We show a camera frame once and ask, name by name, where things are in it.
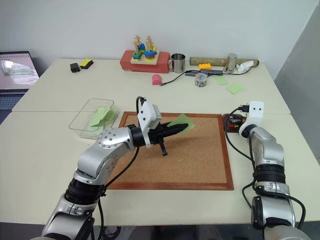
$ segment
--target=clear plastic container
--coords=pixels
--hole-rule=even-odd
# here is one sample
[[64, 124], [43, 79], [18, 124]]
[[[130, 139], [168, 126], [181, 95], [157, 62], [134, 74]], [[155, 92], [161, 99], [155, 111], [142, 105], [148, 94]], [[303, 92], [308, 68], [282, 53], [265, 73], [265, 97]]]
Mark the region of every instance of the clear plastic container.
[[208, 75], [204, 73], [197, 73], [194, 76], [194, 84], [200, 88], [205, 87], [207, 85], [207, 80], [208, 80]]
[[[89, 120], [91, 116], [100, 108], [110, 106], [111, 109], [116, 111], [115, 117], [110, 122], [105, 122], [103, 128], [99, 126], [89, 126]], [[115, 107], [113, 100], [90, 98], [85, 105], [81, 108], [80, 112], [75, 116], [72, 122], [69, 124], [69, 129], [78, 134], [81, 138], [85, 139], [97, 139], [97, 136], [104, 130], [112, 128], [115, 120], [117, 119], [119, 112]]]

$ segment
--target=small black box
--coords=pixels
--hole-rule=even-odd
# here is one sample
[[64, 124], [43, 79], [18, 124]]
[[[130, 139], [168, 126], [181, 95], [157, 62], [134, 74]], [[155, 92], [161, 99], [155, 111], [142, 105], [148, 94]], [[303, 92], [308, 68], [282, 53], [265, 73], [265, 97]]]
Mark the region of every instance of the small black box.
[[71, 69], [71, 72], [73, 72], [73, 73], [80, 72], [80, 67], [79, 67], [78, 63], [71, 63], [70, 69]]

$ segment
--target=pink toy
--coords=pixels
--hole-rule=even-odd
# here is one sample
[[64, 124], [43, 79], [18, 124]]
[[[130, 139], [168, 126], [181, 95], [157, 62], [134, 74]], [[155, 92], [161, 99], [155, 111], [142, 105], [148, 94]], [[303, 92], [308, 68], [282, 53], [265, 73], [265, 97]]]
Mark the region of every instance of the pink toy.
[[162, 79], [159, 74], [155, 74], [152, 76], [152, 85], [160, 85], [162, 84]]

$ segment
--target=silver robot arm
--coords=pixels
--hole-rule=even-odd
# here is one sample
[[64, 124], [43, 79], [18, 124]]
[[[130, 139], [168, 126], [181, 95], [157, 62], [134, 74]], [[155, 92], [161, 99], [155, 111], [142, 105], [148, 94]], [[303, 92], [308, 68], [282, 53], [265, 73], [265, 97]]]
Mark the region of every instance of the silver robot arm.
[[78, 161], [68, 189], [60, 197], [47, 224], [42, 237], [37, 240], [82, 240], [87, 239], [95, 219], [95, 210], [100, 196], [105, 196], [110, 174], [119, 159], [136, 147], [160, 144], [162, 155], [167, 155], [164, 137], [183, 131], [188, 124], [160, 123], [161, 114], [156, 105], [147, 102], [143, 97], [141, 109], [137, 115], [139, 125], [111, 128], [98, 136], [96, 142], [88, 148]]
[[274, 136], [260, 127], [263, 102], [252, 101], [248, 117], [239, 134], [249, 139], [255, 170], [253, 189], [258, 194], [252, 199], [251, 223], [262, 230], [265, 240], [310, 240], [295, 228], [295, 212], [286, 184], [284, 149]]

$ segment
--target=yellow lego brick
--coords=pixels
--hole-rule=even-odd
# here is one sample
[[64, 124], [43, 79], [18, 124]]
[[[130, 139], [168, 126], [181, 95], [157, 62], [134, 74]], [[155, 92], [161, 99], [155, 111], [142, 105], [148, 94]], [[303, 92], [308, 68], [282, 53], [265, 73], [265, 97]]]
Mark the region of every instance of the yellow lego brick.
[[210, 63], [199, 64], [198, 67], [199, 67], [199, 70], [201, 70], [201, 69], [211, 69], [212, 68]]
[[88, 69], [93, 63], [94, 61], [92, 59], [86, 58], [79, 65], [82, 69]]

